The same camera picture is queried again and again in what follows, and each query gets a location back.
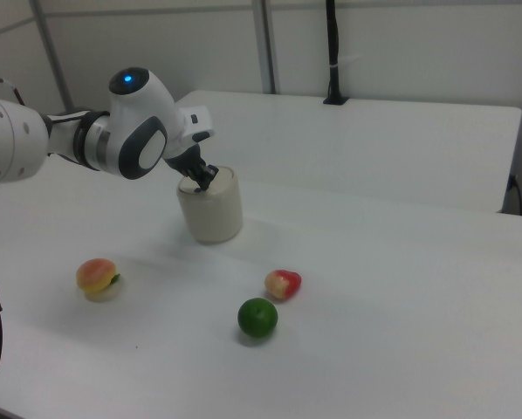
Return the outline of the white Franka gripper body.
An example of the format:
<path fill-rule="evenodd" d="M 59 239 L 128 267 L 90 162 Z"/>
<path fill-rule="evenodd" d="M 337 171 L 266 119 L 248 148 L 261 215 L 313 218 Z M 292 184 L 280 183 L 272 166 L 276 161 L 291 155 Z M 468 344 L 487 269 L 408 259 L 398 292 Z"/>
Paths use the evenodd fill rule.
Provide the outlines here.
<path fill-rule="evenodd" d="M 195 146 L 214 135 L 214 124 L 206 106 L 175 108 L 176 146 Z"/>

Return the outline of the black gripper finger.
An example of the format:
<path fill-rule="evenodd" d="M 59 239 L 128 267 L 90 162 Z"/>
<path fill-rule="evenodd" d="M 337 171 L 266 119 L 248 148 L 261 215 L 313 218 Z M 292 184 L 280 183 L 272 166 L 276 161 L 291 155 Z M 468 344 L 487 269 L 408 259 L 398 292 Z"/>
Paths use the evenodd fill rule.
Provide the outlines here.
<path fill-rule="evenodd" d="M 201 157 L 198 144 L 186 150 L 183 160 L 182 173 L 196 183 L 211 183 L 218 173 L 216 166 L 208 165 Z"/>
<path fill-rule="evenodd" d="M 201 157 L 200 150 L 186 150 L 165 162 L 173 170 L 194 181 L 201 190 L 209 188 L 209 168 Z"/>

